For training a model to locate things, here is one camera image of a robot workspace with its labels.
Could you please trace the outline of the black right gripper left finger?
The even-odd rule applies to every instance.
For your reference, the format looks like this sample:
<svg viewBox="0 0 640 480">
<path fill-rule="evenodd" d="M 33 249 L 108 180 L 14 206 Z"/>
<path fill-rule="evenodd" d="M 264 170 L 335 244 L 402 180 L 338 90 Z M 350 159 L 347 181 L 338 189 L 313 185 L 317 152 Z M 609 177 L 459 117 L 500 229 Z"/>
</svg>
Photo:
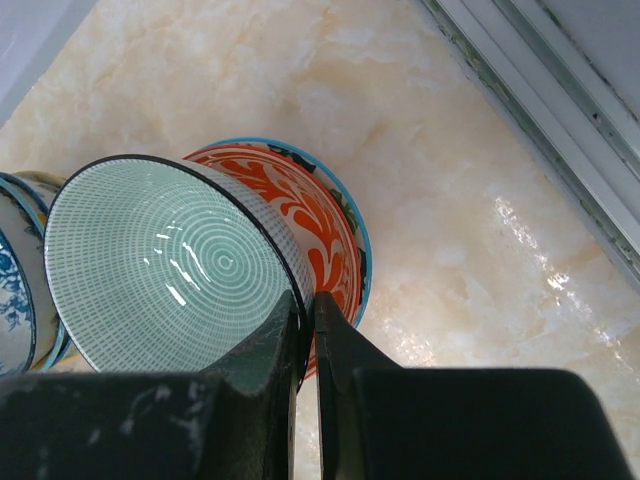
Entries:
<svg viewBox="0 0 640 480">
<path fill-rule="evenodd" d="M 23 375 L 1 383 L 5 479 L 289 479 L 298 321 L 283 294 L 200 372 Z"/>
</svg>

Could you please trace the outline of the blue white floral bowl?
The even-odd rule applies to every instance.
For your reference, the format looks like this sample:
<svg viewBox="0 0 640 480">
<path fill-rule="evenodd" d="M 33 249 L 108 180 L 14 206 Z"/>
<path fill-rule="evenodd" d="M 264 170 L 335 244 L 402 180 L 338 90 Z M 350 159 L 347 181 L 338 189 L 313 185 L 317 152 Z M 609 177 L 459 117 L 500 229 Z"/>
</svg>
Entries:
<svg viewBox="0 0 640 480">
<path fill-rule="evenodd" d="M 36 301 L 30 286 L 30 262 L 41 239 L 38 215 L 1 188 L 1 375 L 31 369 L 38 356 Z"/>
</svg>

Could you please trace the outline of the pale green grid bowl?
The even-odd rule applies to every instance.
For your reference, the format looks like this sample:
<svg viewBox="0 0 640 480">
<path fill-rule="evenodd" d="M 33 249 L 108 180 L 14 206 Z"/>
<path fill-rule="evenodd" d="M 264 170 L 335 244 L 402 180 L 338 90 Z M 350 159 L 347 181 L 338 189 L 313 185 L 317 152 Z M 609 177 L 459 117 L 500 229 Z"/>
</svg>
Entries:
<svg viewBox="0 0 640 480">
<path fill-rule="evenodd" d="M 283 295 L 310 328 L 313 275 L 283 217 L 192 162 L 128 154 L 84 166 L 51 205 L 44 260 L 57 312 L 98 372 L 201 370 Z"/>
</svg>

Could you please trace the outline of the orange white patterned bowl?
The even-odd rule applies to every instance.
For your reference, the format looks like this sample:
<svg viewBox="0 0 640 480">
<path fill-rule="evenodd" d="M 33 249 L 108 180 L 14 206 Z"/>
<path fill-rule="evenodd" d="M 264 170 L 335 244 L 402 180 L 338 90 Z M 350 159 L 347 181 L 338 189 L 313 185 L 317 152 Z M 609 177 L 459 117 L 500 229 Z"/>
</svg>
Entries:
<svg viewBox="0 0 640 480">
<path fill-rule="evenodd" d="M 273 143 L 236 142 L 199 149 L 185 157 L 241 181 L 278 211 L 311 267 L 317 292 L 332 294 L 354 324 L 362 297 L 355 234 L 314 165 Z"/>
</svg>

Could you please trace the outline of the yellow blue patterned bowl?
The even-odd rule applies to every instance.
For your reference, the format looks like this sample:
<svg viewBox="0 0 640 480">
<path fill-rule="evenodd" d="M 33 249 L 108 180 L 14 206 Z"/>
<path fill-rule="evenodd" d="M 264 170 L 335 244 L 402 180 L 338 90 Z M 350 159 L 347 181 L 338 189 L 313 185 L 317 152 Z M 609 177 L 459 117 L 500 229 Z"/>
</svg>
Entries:
<svg viewBox="0 0 640 480">
<path fill-rule="evenodd" d="M 30 210 L 38 215 L 37 224 L 41 228 L 41 239 L 30 262 L 32 273 L 29 275 L 36 301 L 39 347 L 36 361 L 28 371 L 46 371 L 61 359 L 71 356 L 71 341 L 60 323 L 50 295 L 44 265 L 45 225 L 57 189 L 47 183 L 2 173 L 1 188 L 5 185 L 13 188 L 16 199 L 27 203 Z"/>
</svg>

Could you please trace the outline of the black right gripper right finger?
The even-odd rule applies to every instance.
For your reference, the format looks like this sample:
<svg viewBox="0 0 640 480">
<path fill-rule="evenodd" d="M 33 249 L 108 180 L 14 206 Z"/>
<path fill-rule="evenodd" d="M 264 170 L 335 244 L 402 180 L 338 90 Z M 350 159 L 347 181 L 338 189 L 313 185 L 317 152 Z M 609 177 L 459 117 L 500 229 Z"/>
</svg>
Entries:
<svg viewBox="0 0 640 480">
<path fill-rule="evenodd" d="M 314 301 L 326 479 L 628 479 L 601 403 L 573 372 L 405 368 Z"/>
</svg>

